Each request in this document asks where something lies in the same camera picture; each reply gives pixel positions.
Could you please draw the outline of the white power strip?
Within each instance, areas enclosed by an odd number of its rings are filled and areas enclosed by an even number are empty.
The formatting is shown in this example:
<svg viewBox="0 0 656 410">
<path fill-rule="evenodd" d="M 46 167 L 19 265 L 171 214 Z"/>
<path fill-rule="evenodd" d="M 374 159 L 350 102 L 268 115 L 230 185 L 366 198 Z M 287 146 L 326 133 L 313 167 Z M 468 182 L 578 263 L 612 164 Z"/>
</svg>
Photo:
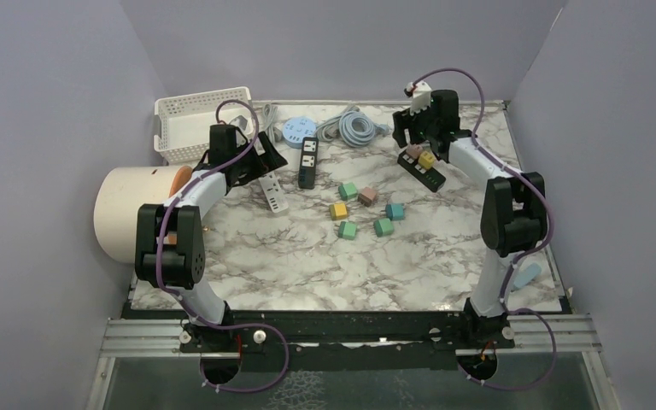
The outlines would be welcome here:
<svg viewBox="0 0 656 410">
<path fill-rule="evenodd" d="M 260 177 L 259 182 L 266 197 L 267 205 L 274 214 L 280 214 L 289 209 L 289 203 L 274 172 Z"/>
</svg>

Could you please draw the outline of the cream cylinder container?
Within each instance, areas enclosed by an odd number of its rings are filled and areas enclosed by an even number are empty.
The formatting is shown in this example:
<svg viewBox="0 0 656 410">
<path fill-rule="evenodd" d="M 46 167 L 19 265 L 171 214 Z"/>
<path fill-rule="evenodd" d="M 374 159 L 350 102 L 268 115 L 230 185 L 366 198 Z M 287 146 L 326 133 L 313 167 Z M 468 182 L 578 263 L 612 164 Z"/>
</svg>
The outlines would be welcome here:
<svg viewBox="0 0 656 410">
<path fill-rule="evenodd" d="M 132 264 L 139 208 L 164 202 L 190 176 L 187 166 L 117 167 L 110 171 L 93 209 L 94 232 L 102 250 L 115 261 Z"/>
</svg>

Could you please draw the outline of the pink plug adapter round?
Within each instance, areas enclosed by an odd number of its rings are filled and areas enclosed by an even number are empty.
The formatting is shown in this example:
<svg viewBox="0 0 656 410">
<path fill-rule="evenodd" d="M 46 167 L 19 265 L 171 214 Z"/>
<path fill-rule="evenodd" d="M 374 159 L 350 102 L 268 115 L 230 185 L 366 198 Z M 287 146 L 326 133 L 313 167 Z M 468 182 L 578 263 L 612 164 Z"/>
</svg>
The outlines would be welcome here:
<svg viewBox="0 0 656 410">
<path fill-rule="evenodd" d="M 365 187 L 359 192 L 357 196 L 358 202 L 366 207 L 371 207 L 377 201 L 377 199 L 378 192 L 371 187 Z"/>
</svg>

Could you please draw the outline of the blue round power socket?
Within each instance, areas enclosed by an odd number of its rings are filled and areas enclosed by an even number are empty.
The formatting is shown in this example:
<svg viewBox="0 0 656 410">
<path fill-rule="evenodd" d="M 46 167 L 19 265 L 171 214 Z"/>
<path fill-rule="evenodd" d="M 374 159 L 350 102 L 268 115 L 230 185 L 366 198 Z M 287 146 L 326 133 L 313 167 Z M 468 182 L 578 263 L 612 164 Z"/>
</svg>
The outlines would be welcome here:
<svg viewBox="0 0 656 410">
<path fill-rule="evenodd" d="M 303 140 L 312 137 L 316 128 L 314 121 L 306 116 L 291 117 L 282 127 L 283 140 L 292 149 L 301 149 Z"/>
</svg>

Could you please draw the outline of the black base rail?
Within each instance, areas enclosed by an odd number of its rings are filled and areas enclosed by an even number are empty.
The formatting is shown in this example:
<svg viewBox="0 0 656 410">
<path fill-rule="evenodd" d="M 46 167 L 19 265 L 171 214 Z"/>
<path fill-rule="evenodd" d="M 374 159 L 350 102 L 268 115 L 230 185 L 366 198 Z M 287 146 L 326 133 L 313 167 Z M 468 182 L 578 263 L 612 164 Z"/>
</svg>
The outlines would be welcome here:
<svg viewBox="0 0 656 410">
<path fill-rule="evenodd" d="M 177 310 L 126 309 L 124 319 L 165 319 L 186 334 L 175 352 L 197 355 L 209 372 L 278 373 L 428 368 L 454 370 L 456 353 L 472 359 L 512 348 L 509 322 L 463 312 L 330 312 L 234 310 L 232 331 L 192 325 Z"/>
</svg>

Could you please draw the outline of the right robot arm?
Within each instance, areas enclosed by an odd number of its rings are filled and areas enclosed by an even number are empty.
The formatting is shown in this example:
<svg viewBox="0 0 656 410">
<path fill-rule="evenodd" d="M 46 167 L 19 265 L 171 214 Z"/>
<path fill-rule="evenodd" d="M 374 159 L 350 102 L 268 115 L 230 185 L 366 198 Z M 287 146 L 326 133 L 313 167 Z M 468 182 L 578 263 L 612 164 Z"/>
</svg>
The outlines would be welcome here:
<svg viewBox="0 0 656 410">
<path fill-rule="evenodd" d="M 430 163 L 433 155 L 484 191 L 480 233 L 485 259 L 458 327 L 460 340 L 478 348 L 507 327 L 507 293 L 521 260 L 549 233 L 544 179 L 507 165 L 478 142 L 474 131 L 462 128 L 456 91 L 434 91 L 421 81 L 405 92 L 410 106 L 393 114 L 393 138 L 401 148 L 398 164 L 436 192 L 446 179 Z"/>
</svg>

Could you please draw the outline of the light blue small device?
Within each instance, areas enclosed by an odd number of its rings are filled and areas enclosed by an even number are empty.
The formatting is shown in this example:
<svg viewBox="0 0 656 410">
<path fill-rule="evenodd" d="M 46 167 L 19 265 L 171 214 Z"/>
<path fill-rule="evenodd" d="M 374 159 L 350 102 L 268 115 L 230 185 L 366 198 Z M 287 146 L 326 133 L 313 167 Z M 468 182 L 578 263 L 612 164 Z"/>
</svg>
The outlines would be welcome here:
<svg viewBox="0 0 656 410">
<path fill-rule="evenodd" d="M 542 267 L 535 262 L 524 266 L 522 270 L 516 273 L 513 278 L 512 291 L 524 288 L 527 284 L 530 284 L 534 279 L 536 279 L 541 273 Z"/>
</svg>

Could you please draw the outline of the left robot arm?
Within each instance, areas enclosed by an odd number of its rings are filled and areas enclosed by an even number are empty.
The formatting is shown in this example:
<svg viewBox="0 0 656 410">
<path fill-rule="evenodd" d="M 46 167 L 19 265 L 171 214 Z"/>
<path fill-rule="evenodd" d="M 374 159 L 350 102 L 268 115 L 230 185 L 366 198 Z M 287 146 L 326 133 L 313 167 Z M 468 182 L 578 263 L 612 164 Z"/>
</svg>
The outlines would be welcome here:
<svg viewBox="0 0 656 410">
<path fill-rule="evenodd" d="M 204 277 L 207 264 L 202 220 L 232 188 L 286 166 L 264 131 L 239 144 L 237 126 L 213 125 L 209 146 L 188 182 L 159 204 L 138 209 L 134 267 L 138 279 L 175 299 L 213 350 L 231 346 L 229 306 Z"/>
</svg>

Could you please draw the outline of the teal plug adapter round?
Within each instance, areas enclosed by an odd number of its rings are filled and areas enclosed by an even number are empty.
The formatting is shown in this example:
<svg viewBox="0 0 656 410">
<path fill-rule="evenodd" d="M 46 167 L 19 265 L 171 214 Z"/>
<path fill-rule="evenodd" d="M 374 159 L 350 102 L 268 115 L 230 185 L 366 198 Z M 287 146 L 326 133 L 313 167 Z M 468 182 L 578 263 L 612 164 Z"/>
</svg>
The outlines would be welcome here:
<svg viewBox="0 0 656 410">
<path fill-rule="evenodd" d="M 388 203 L 385 206 L 385 214 L 390 220 L 404 220 L 405 219 L 405 209 L 400 203 Z"/>
</svg>

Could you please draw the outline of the black power strip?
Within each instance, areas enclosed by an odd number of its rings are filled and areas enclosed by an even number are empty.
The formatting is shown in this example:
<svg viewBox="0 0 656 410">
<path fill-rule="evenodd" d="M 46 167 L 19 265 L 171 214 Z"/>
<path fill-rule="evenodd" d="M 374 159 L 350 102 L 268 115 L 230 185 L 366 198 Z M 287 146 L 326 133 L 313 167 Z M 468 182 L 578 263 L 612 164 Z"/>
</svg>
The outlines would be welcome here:
<svg viewBox="0 0 656 410">
<path fill-rule="evenodd" d="M 298 171 L 298 187 L 311 190 L 315 186 L 319 140 L 306 137 L 302 141 L 302 150 Z"/>
<path fill-rule="evenodd" d="M 446 177 L 435 168 L 427 169 L 419 165 L 404 149 L 397 157 L 397 164 L 406 170 L 431 192 L 438 192 L 446 183 Z"/>
</svg>

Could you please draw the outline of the green plug adapter white strip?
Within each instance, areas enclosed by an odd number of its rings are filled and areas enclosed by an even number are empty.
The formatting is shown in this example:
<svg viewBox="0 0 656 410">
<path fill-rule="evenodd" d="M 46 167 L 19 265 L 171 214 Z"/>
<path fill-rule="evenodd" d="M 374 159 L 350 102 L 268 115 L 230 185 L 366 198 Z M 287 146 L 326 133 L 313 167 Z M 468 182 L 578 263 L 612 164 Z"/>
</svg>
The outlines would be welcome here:
<svg viewBox="0 0 656 410">
<path fill-rule="evenodd" d="M 350 221 L 344 220 L 338 227 L 337 235 L 341 239 L 354 240 L 357 236 L 358 226 Z"/>
</svg>

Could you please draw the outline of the white plastic basket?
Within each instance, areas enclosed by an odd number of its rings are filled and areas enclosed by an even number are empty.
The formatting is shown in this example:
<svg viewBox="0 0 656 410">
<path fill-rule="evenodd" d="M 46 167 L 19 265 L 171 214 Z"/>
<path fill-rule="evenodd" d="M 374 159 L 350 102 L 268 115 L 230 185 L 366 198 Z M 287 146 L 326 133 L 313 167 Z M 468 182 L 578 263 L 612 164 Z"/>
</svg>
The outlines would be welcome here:
<svg viewBox="0 0 656 410">
<path fill-rule="evenodd" d="M 169 164 L 199 160 L 209 146 L 209 127 L 217 123 L 215 110 L 225 100 L 220 119 L 242 116 L 248 121 L 244 133 L 252 133 L 252 96 L 246 86 L 163 97 L 154 103 L 154 151 Z"/>
</svg>

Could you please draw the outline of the yellow plug adapter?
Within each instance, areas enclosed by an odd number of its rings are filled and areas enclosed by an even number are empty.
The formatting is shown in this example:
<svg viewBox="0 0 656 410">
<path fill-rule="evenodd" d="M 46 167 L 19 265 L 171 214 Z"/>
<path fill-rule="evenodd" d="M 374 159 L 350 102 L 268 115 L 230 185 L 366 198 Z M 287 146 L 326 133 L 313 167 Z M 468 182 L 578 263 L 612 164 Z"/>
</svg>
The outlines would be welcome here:
<svg viewBox="0 0 656 410">
<path fill-rule="evenodd" d="M 429 150 L 422 151 L 419 154 L 417 163 L 425 170 L 430 170 L 433 168 L 436 162 L 436 157 Z"/>
<path fill-rule="evenodd" d="M 329 206 L 332 220 L 344 220 L 349 216 L 349 210 L 345 202 L 335 202 Z"/>
</svg>

